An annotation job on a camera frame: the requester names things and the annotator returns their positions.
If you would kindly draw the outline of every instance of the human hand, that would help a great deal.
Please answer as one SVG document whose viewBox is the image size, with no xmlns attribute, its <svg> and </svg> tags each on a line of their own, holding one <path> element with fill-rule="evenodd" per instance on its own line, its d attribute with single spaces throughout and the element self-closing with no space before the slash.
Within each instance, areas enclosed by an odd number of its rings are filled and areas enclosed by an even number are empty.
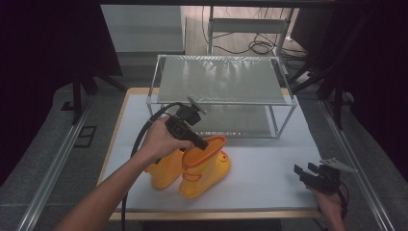
<svg viewBox="0 0 408 231">
<path fill-rule="evenodd" d="M 153 155 L 154 160 L 161 159 L 178 148 L 193 148 L 191 141 L 180 141 L 173 138 L 166 128 L 168 116 L 157 119 L 150 126 L 144 137 L 140 149 L 145 149 L 147 153 Z"/>
<path fill-rule="evenodd" d="M 342 201 L 339 195 L 337 193 L 325 194 L 307 185 L 306 188 L 315 195 L 329 230 L 345 230 L 342 219 Z"/>
</svg>

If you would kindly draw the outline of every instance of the black cable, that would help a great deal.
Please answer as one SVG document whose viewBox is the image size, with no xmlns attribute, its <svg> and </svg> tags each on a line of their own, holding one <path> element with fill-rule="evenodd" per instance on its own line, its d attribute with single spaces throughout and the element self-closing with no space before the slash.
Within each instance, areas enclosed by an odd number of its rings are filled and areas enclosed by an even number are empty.
<svg viewBox="0 0 408 231">
<path fill-rule="evenodd" d="M 228 12 L 228 7 L 225 7 L 225 11 L 226 11 L 227 14 L 231 17 L 231 14 L 229 14 L 229 12 Z"/>
<path fill-rule="evenodd" d="M 343 186 L 344 186 L 344 188 L 345 188 L 345 192 L 346 192 L 346 200 L 345 200 L 345 202 L 346 202 L 346 204 L 348 205 L 348 201 L 349 201 L 349 199 L 350 199 L 350 194 L 348 193 L 348 187 L 347 187 L 347 185 L 344 183 L 344 182 L 340 182 Z"/>
<path fill-rule="evenodd" d="M 313 221 L 315 222 L 315 224 L 318 225 L 321 231 L 327 231 L 327 228 L 324 228 L 323 225 L 321 225 L 316 218 L 314 218 Z"/>
<path fill-rule="evenodd" d="M 136 151 L 139 149 L 141 140 L 144 137 L 144 134 L 147 132 L 147 130 L 149 129 L 149 127 L 153 124 L 153 122 L 158 119 L 162 114 L 164 114 L 169 108 L 173 107 L 173 106 L 183 106 L 182 103 L 171 103 L 166 105 L 165 107 L 162 107 L 157 113 L 155 113 L 152 117 L 150 117 L 143 125 L 143 127 L 141 128 L 138 137 L 135 140 L 135 144 L 133 145 L 132 148 L 132 153 L 130 154 L 131 157 L 133 157 L 133 155 L 135 155 Z M 121 218 L 121 225 L 122 225 L 122 231 L 126 230 L 126 201 L 127 201 L 127 196 L 128 193 L 126 193 L 126 195 L 123 197 L 122 199 L 122 209 L 121 209 L 121 213 L 120 213 L 120 218 Z"/>
<path fill-rule="evenodd" d="M 282 8 L 282 11 L 281 11 L 281 13 L 280 13 L 280 16 L 279 16 L 280 19 L 282 18 L 283 11 L 284 11 L 284 8 Z M 259 13 L 259 12 L 262 13 L 262 8 L 259 8 L 259 10 L 258 10 L 257 12 L 255 12 L 255 14 L 254 14 L 253 17 L 255 18 L 255 15 L 256 15 L 257 13 Z M 268 14 L 268 8 L 267 8 L 267 10 L 266 10 L 266 12 L 265 12 L 265 14 L 264 14 L 264 18 L 267 17 L 267 14 Z M 206 43 L 209 44 L 209 42 L 208 42 L 208 40 L 207 40 L 207 37 L 206 37 L 206 35 L 205 35 L 205 31 L 204 31 L 204 7 L 202 7 L 202 11 L 201 11 L 201 29 L 202 29 L 203 37 L 204 37 Z M 213 37 L 213 39 L 225 37 L 225 36 L 232 35 L 232 34 L 234 34 L 234 33 L 226 33 L 226 34 L 223 34 L 223 35 L 220 35 L 220 36 Z M 258 36 L 260 36 L 260 37 L 266 39 L 267 41 L 259 41 L 259 40 L 257 40 Z M 273 48 L 277 46 L 277 45 L 276 45 L 276 41 L 277 41 L 277 35 L 275 35 L 275 41 L 271 41 L 271 40 L 270 40 L 269 38 L 267 38 L 266 36 L 263 36 L 263 35 L 257 33 L 257 34 L 255 35 L 255 38 L 254 38 L 251 42 L 248 43 L 248 49 L 243 50 L 243 51 L 234 52 L 234 51 L 230 51 L 230 50 L 228 50 L 228 49 L 225 49 L 225 48 L 223 48 L 223 47 L 216 46 L 216 45 L 213 45 L 213 47 L 218 48 L 218 49 L 221 49 L 221 50 L 223 50 L 223 51 L 225 51 L 225 52 L 228 52 L 228 53 L 231 53 L 231 54 L 235 54 L 235 55 L 239 55 L 239 54 L 245 53 L 245 52 L 247 52 L 247 51 L 249 51 L 249 50 L 252 50 L 255 54 L 258 54 L 258 55 L 266 55 L 266 54 L 272 52 L 272 51 L 273 51 Z M 258 47 L 262 47 L 262 48 L 266 49 L 266 51 L 259 51 L 259 50 L 257 50 Z M 306 56 L 294 56 L 294 55 L 290 55 L 290 54 L 288 54 L 288 53 L 286 53 L 286 52 L 284 52 L 284 51 L 292 51 L 292 52 L 299 52 L 299 53 L 305 53 L 305 54 L 307 54 L 307 52 L 305 52 L 305 51 L 292 50 L 292 49 L 287 49 L 287 48 L 283 48 L 283 47 L 282 47 L 282 51 L 283 51 L 283 52 L 281 52 L 282 57 L 285 57 L 285 58 L 296 58 L 296 59 L 300 59 L 300 60 L 305 59 Z"/>
</svg>

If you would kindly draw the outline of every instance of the white table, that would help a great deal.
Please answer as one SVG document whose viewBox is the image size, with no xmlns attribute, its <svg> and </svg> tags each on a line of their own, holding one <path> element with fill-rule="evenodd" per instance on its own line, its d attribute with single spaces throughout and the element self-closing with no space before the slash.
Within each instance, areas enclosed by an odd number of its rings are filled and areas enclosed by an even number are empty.
<svg viewBox="0 0 408 231">
<path fill-rule="evenodd" d="M 127 92 L 98 182 L 126 162 L 142 125 L 150 114 L 147 89 Z M 231 158 L 230 172 L 195 199 L 178 192 L 181 176 L 162 191 L 143 173 L 129 191 L 129 219 L 316 218 L 317 203 L 293 166 L 318 163 L 319 151 L 300 109 L 293 112 L 280 139 L 228 139 L 223 150 Z M 111 219 L 120 219 L 120 205 Z"/>
</svg>

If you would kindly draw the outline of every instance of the white tabletop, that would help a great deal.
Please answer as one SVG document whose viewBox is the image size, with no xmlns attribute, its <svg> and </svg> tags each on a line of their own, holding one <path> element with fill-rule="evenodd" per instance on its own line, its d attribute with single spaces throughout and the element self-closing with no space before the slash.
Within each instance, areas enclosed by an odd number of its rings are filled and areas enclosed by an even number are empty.
<svg viewBox="0 0 408 231">
<path fill-rule="evenodd" d="M 116 126 L 101 180 L 130 157 L 142 125 L 150 117 L 145 94 L 129 94 L 123 115 Z M 230 156 L 230 172 L 194 199 L 178 192 L 181 176 L 164 190 L 150 185 L 143 173 L 129 191 L 128 211 L 134 212 L 256 212 L 316 210 L 313 195 L 293 172 L 293 166 L 307 168 L 320 160 L 300 107 L 280 139 L 228 139 L 223 150 Z"/>
</svg>

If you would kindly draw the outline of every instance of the yellow rubber boot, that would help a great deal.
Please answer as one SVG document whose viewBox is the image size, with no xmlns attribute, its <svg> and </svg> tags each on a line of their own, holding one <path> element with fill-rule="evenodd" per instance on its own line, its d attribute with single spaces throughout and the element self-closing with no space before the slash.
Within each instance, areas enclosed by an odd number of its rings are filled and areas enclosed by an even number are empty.
<svg viewBox="0 0 408 231">
<path fill-rule="evenodd" d="M 205 141 L 209 145 L 204 151 L 195 147 L 183 155 L 183 181 L 179 191 L 186 198 L 195 198 L 204 193 L 222 179 L 231 167 L 228 155 L 221 151 L 226 138 L 215 136 Z"/>
<path fill-rule="evenodd" d="M 151 184 L 161 190 L 169 186 L 182 172 L 181 161 L 183 152 L 175 150 L 165 156 L 158 164 L 152 164 L 144 171 L 150 173 Z"/>
</svg>

